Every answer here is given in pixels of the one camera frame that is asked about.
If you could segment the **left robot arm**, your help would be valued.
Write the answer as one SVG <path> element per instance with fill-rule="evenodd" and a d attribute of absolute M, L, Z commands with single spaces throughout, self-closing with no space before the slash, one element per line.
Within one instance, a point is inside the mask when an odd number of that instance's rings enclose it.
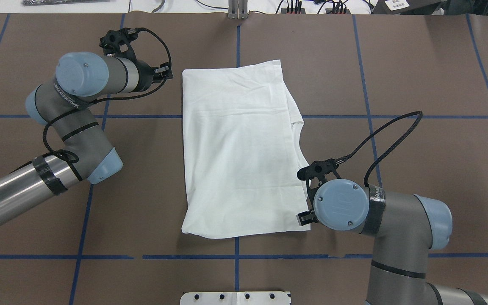
<path fill-rule="evenodd" d="M 0 178 L 0 226 L 81 181 L 97 184 L 120 171 L 122 160 L 90 108 L 109 95 L 150 95 L 153 83 L 172 78 L 171 68 L 171 57 L 151 67 L 131 55 L 64 54 L 52 79 L 25 101 L 29 116 L 43 126 L 46 153 Z"/>

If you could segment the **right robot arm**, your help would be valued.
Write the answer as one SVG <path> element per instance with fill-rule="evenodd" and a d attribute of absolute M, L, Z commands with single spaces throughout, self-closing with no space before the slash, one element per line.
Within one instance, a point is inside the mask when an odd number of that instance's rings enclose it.
<path fill-rule="evenodd" d="M 319 222 L 374 238 L 366 305 L 488 305 L 488 295 L 427 280 L 429 252 L 452 234 L 444 202 L 342 178 L 322 179 L 315 189 L 305 182 L 312 208 L 298 215 L 300 225 Z"/>

